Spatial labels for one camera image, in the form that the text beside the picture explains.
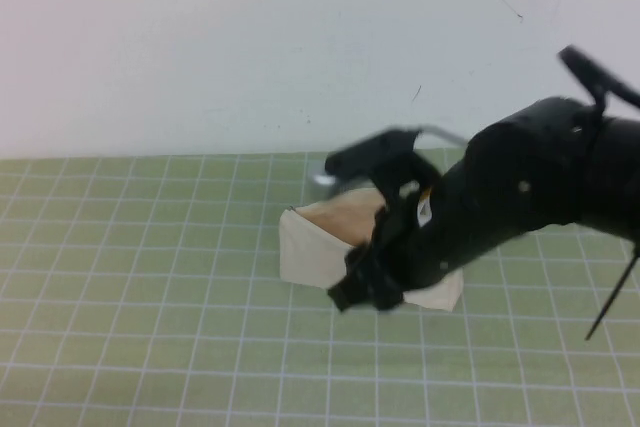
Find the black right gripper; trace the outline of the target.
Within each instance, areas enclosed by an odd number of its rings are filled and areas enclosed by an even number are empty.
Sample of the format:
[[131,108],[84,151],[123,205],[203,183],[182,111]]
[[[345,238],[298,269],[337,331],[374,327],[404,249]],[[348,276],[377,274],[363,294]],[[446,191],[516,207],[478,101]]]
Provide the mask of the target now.
[[339,312],[370,306],[387,312],[404,292],[431,287],[499,245],[525,232],[523,171],[505,156],[466,155],[433,184],[431,217],[418,224],[417,209],[403,233],[378,256],[369,244],[345,256],[345,275],[327,293]]

